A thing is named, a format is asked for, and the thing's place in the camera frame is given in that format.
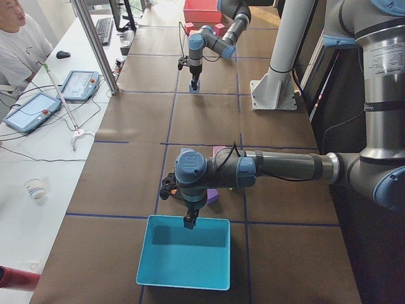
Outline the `pink foam block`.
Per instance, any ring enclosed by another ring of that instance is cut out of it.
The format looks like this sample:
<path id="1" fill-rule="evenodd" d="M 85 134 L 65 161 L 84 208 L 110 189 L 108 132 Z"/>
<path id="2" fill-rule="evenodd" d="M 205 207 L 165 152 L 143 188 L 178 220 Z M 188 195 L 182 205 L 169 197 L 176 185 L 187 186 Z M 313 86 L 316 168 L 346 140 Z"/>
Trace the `pink foam block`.
<path id="1" fill-rule="evenodd" d="M 215 157 L 219 151 L 225 148 L 226 146 L 213 146 L 213 157 Z"/>

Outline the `light blue block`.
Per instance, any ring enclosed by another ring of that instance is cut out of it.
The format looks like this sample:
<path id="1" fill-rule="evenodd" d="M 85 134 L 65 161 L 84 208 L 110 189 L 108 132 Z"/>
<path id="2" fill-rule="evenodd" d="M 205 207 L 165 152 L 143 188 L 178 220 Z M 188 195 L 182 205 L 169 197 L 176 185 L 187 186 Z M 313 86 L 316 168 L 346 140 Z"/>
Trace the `light blue block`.
<path id="1" fill-rule="evenodd" d="M 200 80 L 198 80 L 197 82 L 193 80 L 190 81 L 189 92 L 191 94 L 199 94 L 200 88 L 201 88 Z"/>

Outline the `reacher grabber stick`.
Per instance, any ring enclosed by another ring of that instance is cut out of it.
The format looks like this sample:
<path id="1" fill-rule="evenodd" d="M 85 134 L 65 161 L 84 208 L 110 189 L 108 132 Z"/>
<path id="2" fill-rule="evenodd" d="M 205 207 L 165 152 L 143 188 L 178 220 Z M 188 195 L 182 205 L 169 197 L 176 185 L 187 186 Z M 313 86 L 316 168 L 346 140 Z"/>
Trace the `reacher grabber stick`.
<path id="1" fill-rule="evenodd" d="M 64 106 L 64 108 L 65 108 L 65 110 L 66 110 L 66 112 L 68 114 L 68 116 L 69 116 L 69 118 L 70 118 L 70 120 L 72 121 L 73 128 L 74 128 L 74 133 L 73 133 L 73 137 L 71 139 L 71 145 L 72 145 L 73 150 L 76 151 L 76 141 L 77 141 L 77 139 L 85 137 L 86 135 L 94 137 L 94 133 L 92 131 L 90 131 L 90 130 L 81 129 L 78 126 L 78 123 L 74 119 L 73 114 L 72 114 L 70 108 L 68 107 L 67 102 L 66 102 L 62 92 L 60 91 L 60 89 L 59 89 L 59 87 L 58 87 L 58 85 L 57 85 L 57 83 L 56 83 L 56 81 L 55 81 L 55 79 L 53 77 L 53 74 L 51 73 L 48 65 L 46 63 L 44 63 L 43 67 L 44 67 L 45 71 L 47 72 L 51 82 L 53 83 L 53 86 L 54 86 L 54 88 L 55 88 L 55 90 L 56 90 L 56 92 L 57 92 L 57 94 L 58 94 L 58 96 L 59 96 L 59 98 L 60 98 L 60 100 L 61 100 L 61 102 L 62 102 L 62 104 L 63 104 L 63 106 Z"/>

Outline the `aluminium frame post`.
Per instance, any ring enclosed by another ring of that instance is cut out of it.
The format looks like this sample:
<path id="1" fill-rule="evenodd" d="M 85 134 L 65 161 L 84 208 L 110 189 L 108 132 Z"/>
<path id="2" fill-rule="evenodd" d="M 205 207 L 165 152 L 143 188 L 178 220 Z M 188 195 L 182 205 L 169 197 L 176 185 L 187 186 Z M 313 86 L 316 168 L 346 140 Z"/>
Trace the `aluminium frame post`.
<path id="1" fill-rule="evenodd" d="M 103 46 L 98 38 L 96 33 L 96 28 L 92 21 L 91 15 L 87 10 L 87 6 L 84 0 L 71 0 L 70 1 L 73 9 L 75 10 L 84 32 L 88 38 L 90 46 L 93 50 L 93 53 L 96 57 L 98 65 L 104 75 L 104 79 L 109 87 L 110 93 L 112 96 L 119 92 L 119 87 L 116 83 L 113 72 L 110 69 L 110 65 L 106 54 L 104 52 Z"/>

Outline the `purple foam block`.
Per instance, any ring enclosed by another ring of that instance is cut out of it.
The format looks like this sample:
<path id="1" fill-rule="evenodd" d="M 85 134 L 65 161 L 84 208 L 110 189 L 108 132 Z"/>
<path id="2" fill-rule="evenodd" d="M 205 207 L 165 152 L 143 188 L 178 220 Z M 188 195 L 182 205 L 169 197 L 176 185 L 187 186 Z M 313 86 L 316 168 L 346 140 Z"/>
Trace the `purple foam block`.
<path id="1" fill-rule="evenodd" d="M 219 193 L 216 189 L 207 190 L 207 205 L 217 202 L 219 199 Z"/>
<path id="2" fill-rule="evenodd" d="M 226 31 L 227 31 L 226 26 L 224 26 L 224 24 L 222 24 L 222 23 L 217 23 L 214 26 L 214 33 L 218 37 L 223 36 Z"/>

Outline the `black computer mouse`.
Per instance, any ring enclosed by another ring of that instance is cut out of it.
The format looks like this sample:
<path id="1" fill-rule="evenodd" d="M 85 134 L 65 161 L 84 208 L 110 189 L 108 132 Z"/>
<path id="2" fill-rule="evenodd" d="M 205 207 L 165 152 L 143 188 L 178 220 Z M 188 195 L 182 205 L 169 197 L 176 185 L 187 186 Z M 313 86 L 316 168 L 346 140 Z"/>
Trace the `black computer mouse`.
<path id="1" fill-rule="evenodd" d="M 66 51 L 58 51 L 56 53 L 56 58 L 57 59 L 65 59 L 65 58 L 69 58 L 71 56 L 71 54 L 69 52 Z"/>

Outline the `black keyboard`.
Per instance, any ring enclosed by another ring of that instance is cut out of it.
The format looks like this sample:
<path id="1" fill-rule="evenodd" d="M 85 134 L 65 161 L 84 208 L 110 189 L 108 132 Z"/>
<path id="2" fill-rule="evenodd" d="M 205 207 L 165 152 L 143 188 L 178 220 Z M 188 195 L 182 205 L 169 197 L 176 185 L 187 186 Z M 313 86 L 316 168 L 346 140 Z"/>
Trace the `black keyboard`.
<path id="1" fill-rule="evenodd" d="M 110 17 L 98 19 L 96 22 L 95 30 L 96 34 L 103 46 L 109 46 L 112 33 L 112 19 Z"/>

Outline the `paper cup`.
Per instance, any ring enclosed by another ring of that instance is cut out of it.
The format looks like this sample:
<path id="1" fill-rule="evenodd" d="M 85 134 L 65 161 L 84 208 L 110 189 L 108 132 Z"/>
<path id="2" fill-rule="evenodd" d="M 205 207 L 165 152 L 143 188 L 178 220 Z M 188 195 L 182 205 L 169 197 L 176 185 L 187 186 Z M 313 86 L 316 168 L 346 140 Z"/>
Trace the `paper cup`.
<path id="1" fill-rule="evenodd" d="M 40 179 L 34 178 L 24 183 L 24 188 L 35 200 L 41 199 L 45 195 L 45 189 Z"/>

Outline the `purple foam block left side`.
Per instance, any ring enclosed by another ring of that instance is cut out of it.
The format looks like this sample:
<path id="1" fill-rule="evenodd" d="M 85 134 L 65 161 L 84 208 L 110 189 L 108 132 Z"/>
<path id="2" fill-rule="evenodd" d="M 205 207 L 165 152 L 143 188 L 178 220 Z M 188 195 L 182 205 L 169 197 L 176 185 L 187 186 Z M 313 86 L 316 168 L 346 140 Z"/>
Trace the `purple foam block left side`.
<path id="1" fill-rule="evenodd" d="M 227 31 L 226 26 L 224 26 L 224 24 L 222 24 L 222 23 L 217 23 L 214 26 L 214 33 L 218 37 L 223 36 L 226 31 Z"/>

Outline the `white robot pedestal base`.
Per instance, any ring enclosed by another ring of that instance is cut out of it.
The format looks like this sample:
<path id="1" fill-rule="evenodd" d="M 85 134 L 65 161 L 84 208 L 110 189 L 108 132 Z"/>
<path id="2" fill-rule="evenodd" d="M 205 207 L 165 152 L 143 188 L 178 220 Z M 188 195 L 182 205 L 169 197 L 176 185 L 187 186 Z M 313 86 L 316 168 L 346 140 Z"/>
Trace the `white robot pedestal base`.
<path id="1" fill-rule="evenodd" d="M 286 1 L 269 68 L 261 80 L 252 80 L 254 110 L 296 110 L 292 70 L 314 0 Z"/>

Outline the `red storage box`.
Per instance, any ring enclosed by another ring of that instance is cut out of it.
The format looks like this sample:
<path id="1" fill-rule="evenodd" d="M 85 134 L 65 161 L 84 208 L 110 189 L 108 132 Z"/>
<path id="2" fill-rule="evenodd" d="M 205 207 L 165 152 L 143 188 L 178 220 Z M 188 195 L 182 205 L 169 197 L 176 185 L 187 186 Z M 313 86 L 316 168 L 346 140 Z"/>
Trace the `red storage box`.
<path id="1" fill-rule="evenodd" d="M 192 23 L 219 23 L 222 13 L 217 0 L 186 0 L 183 8 L 184 20 Z"/>

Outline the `near teach pendant tablet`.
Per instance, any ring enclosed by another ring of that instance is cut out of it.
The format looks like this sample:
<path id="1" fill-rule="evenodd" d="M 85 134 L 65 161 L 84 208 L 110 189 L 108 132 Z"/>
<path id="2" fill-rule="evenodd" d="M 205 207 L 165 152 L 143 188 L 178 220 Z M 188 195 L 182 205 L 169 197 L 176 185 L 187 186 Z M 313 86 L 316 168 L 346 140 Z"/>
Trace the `near teach pendant tablet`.
<path id="1" fill-rule="evenodd" d="M 40 92 L 23 103 L 17 110 L 9 113 L 3 122 L 13 130 L 30 133 L 60 108 L 59 99 Z"/>

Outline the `black monitor stand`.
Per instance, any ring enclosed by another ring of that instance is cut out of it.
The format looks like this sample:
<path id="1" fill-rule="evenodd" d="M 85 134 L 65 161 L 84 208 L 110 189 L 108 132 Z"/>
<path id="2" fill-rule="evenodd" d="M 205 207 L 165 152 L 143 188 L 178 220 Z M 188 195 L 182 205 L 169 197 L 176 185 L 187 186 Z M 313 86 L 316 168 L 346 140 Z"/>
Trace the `black monitor stand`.
<path id="1" fill-rule="evenodd" d="M 126 32 L 128 30 L 135 32 L 137 30 L 129 0 L 109 0 L 109 5 L 118 32 Z"/>

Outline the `maroon foam block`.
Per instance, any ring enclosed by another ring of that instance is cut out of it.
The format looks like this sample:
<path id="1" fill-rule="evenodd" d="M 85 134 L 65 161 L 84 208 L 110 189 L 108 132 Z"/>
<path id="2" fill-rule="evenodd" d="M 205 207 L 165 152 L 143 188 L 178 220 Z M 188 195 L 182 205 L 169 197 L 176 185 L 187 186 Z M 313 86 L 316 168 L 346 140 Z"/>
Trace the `maroon foam block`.
<path id="1" fill-rule="evenodd" d="M 184 29 L 187 35 L 190 35 L 191 31 L 194 30 L 194 24 L 192 22 L 187 22 L 184 24 Z"/>

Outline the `far teach pendant tablet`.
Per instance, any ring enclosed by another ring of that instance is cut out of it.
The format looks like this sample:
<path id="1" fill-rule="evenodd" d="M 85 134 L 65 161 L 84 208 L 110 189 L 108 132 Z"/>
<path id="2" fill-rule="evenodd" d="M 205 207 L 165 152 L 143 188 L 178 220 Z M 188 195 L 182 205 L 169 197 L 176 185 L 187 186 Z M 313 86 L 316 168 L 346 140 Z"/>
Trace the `far teach pendant tablet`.
<path id="1" fill-rule="evenodd" d="M 88 101 L 99 88 L 100 74 L 97 71 L 71 70 L 66 77 L 61 93 L 69 103 Z"/>

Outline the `teach pendant tablet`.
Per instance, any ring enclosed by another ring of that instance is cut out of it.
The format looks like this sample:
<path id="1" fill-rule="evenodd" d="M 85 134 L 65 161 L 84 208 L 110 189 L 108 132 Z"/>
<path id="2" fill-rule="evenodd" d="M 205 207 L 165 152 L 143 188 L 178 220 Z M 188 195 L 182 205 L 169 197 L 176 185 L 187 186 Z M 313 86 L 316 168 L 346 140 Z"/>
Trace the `teach pendant tablet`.
<path id="1" fill-rule="evenodd" d="M 88 101 L 99 88 L 100 74 L 97 71 L 71 70 L 66 77 L 61 93 L 69 103 Z"/>
<path id="2" fill-rule="evenodd" d="M 59 99 L 40 92 L 23 103 L 17 110 L 9 113 L 3 122 L 13 130 L 30 133 L 60 108 Z"/>

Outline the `teal plastic bin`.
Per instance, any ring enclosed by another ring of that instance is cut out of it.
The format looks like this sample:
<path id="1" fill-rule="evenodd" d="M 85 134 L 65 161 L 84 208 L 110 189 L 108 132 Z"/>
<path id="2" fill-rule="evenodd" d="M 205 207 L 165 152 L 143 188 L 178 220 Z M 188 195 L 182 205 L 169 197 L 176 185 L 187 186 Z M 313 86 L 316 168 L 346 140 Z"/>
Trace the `teal plastic bin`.
<path id="1" fill-rule="evenodd" d="M 193 229 L 180 216 L 147 220 L 136 283 L 171 288 L 230 289 L 230 221 L 199 217 Z"/>

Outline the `red object at edge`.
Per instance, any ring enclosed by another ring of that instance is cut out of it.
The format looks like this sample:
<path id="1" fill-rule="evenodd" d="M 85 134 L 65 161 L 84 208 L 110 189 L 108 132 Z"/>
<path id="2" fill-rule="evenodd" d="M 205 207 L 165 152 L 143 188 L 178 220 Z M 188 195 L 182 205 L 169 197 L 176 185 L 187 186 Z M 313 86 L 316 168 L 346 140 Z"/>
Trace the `red object at edge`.
<path id="1" fill-rule="evenodd" d="M 40 278 L 40 274 L 1 266 L 1 288 L 34 291 Z"/>

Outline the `purple foam block right side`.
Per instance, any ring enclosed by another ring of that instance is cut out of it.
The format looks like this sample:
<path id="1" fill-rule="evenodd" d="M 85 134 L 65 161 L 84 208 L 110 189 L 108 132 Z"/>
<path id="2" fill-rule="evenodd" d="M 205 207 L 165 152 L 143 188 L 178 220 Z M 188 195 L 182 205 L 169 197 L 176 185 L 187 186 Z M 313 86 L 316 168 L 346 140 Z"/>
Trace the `purple foam block right side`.
<path id="1" fill-rule="evenodd" d="M 219 199 L 219 193 L 216 189 L 207 190 L 207 205 L 217 202 Z"/>

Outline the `person in white shirt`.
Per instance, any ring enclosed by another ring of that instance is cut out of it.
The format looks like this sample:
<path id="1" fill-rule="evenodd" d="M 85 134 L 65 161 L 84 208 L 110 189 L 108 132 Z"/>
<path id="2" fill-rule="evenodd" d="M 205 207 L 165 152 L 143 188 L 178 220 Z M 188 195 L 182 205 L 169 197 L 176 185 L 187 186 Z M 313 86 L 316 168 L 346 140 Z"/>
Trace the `person in white shirt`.
<path id="1" fill-rule="evenodd" d="M 19 1 L 1 1 L 1 84 L 24 90 L 52 53 L 39 24 Z"/>

